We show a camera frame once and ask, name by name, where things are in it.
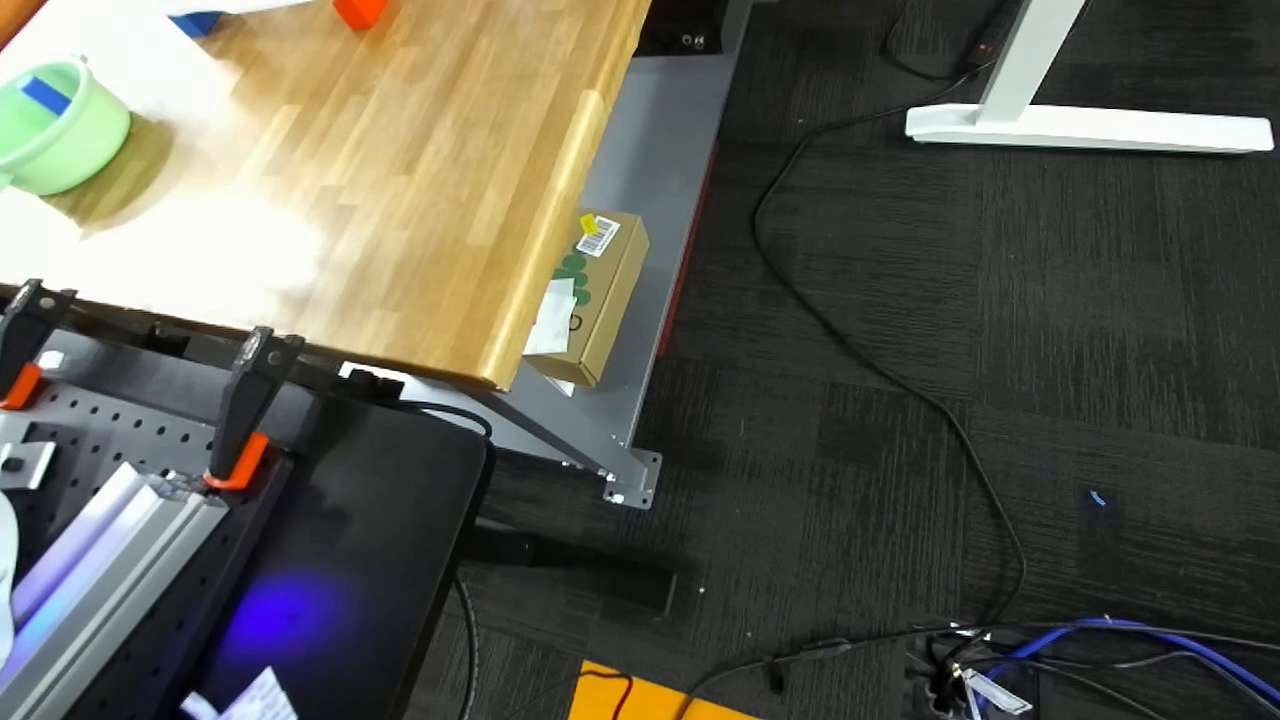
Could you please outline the orange floor mat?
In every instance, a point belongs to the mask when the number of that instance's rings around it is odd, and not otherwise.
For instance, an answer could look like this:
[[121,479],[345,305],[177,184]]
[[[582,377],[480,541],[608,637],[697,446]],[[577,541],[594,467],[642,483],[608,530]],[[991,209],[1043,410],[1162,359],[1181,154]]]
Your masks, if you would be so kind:
[[758,720],[732,705],[678,691],[637,670],[585,661],[566,720]]

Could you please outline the orange handled clamp right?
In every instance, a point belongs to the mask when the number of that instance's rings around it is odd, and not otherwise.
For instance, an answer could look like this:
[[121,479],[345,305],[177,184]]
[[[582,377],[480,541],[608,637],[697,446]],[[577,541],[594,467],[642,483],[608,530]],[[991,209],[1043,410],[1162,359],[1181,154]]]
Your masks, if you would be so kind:
[[234,377],[219,392],[216,437],[208,446],[205,483],[214,493],[248,493],[273,438],[262,429],[275,392],[285,389],[306,338],[275,336],[273,329],[254,329]]

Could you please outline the orange handled clamp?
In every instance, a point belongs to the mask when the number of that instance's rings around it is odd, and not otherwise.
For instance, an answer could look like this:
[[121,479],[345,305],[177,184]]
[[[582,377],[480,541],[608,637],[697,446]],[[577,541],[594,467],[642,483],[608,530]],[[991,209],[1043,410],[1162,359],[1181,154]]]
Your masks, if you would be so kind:
[[219,392],[216,437],[208,446],[205,483],[214,493],[248,493],[273,438],[262,429],[275,392],[285,389],[306,338],[275,336],[273,329],[254,329],[234,377]]
[[39,279],[26,279],[0,317],[0,408],[21,410],[37,389],[49,336],[69,318],[73,293],[51,293]]

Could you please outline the orange handled clamp left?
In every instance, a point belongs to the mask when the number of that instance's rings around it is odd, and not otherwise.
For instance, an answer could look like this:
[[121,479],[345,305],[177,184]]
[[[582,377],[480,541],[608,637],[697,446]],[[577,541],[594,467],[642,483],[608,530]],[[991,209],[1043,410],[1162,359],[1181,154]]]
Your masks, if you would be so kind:
[[26,279],[0,317],[0,408],[21,410],[37,389],[49,336],[69,318],[73,293],[51,293],[39,279]]

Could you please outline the blue block under drawers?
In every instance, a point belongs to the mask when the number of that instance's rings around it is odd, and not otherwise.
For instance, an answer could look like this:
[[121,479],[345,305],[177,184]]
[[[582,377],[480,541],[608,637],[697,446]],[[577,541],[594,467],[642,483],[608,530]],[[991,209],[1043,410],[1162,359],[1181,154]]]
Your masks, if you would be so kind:
[[171,15],[171,25],[193,37],[193,41],[205,41],[219,29],[223,10],[184,10],[184,15]]

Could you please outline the green plastic bowl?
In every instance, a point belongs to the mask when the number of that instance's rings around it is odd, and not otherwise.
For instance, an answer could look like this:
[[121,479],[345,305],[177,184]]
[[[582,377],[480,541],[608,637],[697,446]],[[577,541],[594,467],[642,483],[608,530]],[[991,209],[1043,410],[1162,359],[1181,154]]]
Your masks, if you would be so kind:
[[[34,102],[21,85],[39,77],[73,102],[63,115]],[[0,184],[62,195],[106,172],[132,132],[128,102],[86,60],[21,68],[0,85]]]

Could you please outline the orange block under drawers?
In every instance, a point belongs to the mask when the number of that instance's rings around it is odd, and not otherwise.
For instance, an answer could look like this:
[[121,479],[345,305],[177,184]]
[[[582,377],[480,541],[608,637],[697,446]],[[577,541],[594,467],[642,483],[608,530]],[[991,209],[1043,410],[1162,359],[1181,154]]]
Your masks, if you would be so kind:
[[331,0],[331,10],[335,10],[354,33],[371,33],[371,29],[392,10],[392,0]]

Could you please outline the small cardboard box under table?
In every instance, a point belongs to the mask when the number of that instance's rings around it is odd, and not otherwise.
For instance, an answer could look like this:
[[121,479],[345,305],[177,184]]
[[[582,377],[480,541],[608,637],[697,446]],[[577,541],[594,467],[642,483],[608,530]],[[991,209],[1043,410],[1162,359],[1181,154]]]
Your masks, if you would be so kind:
[[608,372],[626,311],[648,261],[642,215],[589,209],[577,215],[525,359],[567,383],[595,389]]

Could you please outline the blue block in bowl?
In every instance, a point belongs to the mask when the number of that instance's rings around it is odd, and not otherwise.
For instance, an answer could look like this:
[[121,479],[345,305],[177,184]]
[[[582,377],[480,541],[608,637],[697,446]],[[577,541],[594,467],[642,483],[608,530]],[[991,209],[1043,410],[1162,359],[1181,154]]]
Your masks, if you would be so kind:
[[73,102],[62,88],[44,85],[39,77],[27,77],[21,90],[51,115],[63,115]]

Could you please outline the aluminium extrusion rail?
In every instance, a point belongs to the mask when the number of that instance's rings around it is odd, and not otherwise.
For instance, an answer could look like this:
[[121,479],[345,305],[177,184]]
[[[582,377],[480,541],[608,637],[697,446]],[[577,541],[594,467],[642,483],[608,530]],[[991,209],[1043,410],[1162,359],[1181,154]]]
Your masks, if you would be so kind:
[[0,720],[62,720],[223,517],[184,476],[121,465],[12,591]]

